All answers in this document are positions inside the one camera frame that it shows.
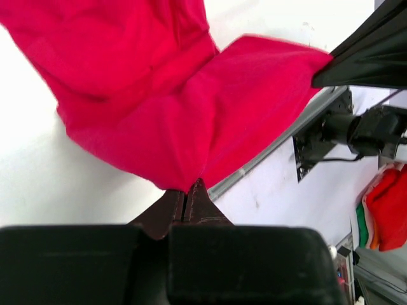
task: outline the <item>red garment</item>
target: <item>red garment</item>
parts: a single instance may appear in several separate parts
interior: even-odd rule
[[[391,168],[366,196],[366,204],[378,227],[380,251],[402,247],[407,241],[407,166]]]
[[[199,177],[210,187],[250,161],[331,60],[262,37],[215,56],[202,0],[2,0],[0,22],[55,94],[68,136],[162,189]]]

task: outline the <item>black mount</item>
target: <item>black mount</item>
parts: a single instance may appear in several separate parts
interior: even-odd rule
[[[332,114],[352,114],[352,111],[352,93],[347,89],[327,106],[325,110],[321,111],[318,116],[294,135],[294,152],[298,182],[317,164],[308,162],[308,160],[323,159],[336,145],[335,143],[324,140],[323,127],[326,117]]]

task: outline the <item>stack of cloth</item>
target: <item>stack of cloth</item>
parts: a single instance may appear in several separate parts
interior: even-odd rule
[[[407,241],[407,166],[385,165],[356,208],[359,246],[388,251]]]

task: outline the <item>black cable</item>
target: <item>black cable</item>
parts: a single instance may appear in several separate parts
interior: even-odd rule
[[[356,158],[354,158],[354,159],[343,159],[343,158],[325,158],[325,159],[319,159],[319,160],[312,160],[312,159],[306,159],[306,160],[303,160],[301,163],[311,163],[311,165],[315,165],[315,164],[317,164],[317,163],[319,163],[319,162],[335,162],[335,161],[338,161],[338,162],[356,162],[356,161],[359,161],[359,160],[361,160],[361,159],[363,159],[363,155],[362,154],[358,154],[357,156],[356,156]]]
[[[372,108],[376,108],[381,106],[382,104],[386,103],[388,100],[390,100],[392,97],[395,97],[397,94],[399,94],[400,92],[404,91],[404,89],[398,89],[395,92],[391,93],[390,95],[387,95],[384,99],[382,99],[381,101],[379,101],[379,103],[377,103],[376,105],[374,105]]]

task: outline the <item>white table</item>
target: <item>white table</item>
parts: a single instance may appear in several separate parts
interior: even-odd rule
[[[257,33],[331,51],[374,10],[373,0],[205,4],[221,49],[243,33]],[[124,223],[161,196],[152,183],[73,144],[50,90],[2,28],[0,45],[0,226]],[[361,110],[385,94],[361,90],[354,100]],[[237,224],[312,226],[334,243],[348,233],[349,210],[373,176],[376,160],[318,165],[297,184],[292,149],[287,141],[216,204]],[[346,156],[347,149],[332,154]]]

